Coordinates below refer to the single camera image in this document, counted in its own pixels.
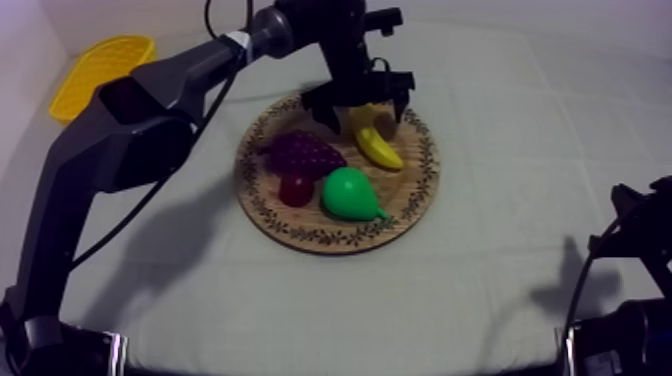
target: yellow plastic basket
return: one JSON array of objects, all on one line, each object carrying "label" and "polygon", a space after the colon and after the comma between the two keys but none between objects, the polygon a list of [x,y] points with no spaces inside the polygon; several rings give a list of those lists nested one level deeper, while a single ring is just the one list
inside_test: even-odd
[{"label": "yellow plastic basket", "polygon": [[49,114],[68,125],[89,104],[96,87],[154,60],[156,45],[150,37],[120,35],[95,44],[77,60],[51,101]]}]

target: red fruit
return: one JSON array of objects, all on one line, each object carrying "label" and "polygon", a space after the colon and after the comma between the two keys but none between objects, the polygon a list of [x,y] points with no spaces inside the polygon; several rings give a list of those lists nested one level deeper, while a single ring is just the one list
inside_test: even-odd
[{"label": "red fruit", "polygon": [[268,154],[267,165],[278,175],[297,174],[318,180],[348,165],[336,149],[314,133],[300,129],[276,136],[258,152]]},{"label": "red fruit", "polygon": [[297,174],[289,174],[280,181],[280,201],[285,205],[300,208],[313,198],[315,184],[310,178]]}]

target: white wall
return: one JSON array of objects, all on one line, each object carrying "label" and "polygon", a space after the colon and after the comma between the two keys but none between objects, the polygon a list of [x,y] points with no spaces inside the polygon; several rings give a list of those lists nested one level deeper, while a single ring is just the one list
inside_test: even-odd
[{"label": "white wall", "polygon": [[38,0],[0,0],[0,51],[2,176],[66,53]]},{"label": "white wall", "polygon": [[[202,31],[203,0],[40,0],[71,53],[118,33]],[[672,57],[672,0],[368,0],[408,21],[456,20],[556,33]],[[257,7],[271,0],[257,0]],[[213,20],[239,27],[244,0],[214,0]]]}]

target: white table surface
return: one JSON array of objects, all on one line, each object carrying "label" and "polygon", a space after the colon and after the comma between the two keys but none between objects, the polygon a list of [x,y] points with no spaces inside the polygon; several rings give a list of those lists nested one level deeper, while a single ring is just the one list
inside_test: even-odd
[{"label": "white table surface", "polygon": [[[159,41],[160,54],[202,40]],[[231,182],[243,132],[277,99],[328,78],[315,47],[263,59],[154,202],[73,273],[63,319],[128,335],[136,365],[190,373],[466,375],[550,361],[588,236],[614,216],[610,187],[644,190],[672,170],[672,68],[458,24],[405,25],[369,47],[413,70],[411,106],[441,155],[439,193],[416,227],[375,252],[320,258],[251,224]],[[14,282],[59,131],[36,115],[0,182],[2,286]],[[80,252],[146,191],[99,195]],[[580,311],[651,296],[636,261],[600,261]]]}]

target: grape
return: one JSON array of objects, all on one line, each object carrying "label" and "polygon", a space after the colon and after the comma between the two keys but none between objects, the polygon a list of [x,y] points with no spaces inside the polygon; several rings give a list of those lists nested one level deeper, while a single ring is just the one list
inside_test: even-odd
[{"label": "grape", "polygon": [[259,149],[268,154],[267,166],[279,175],[298,174],[318,180],[348,163],[341,153],[312,132],[300,129],[276,136],[269,146]]}]

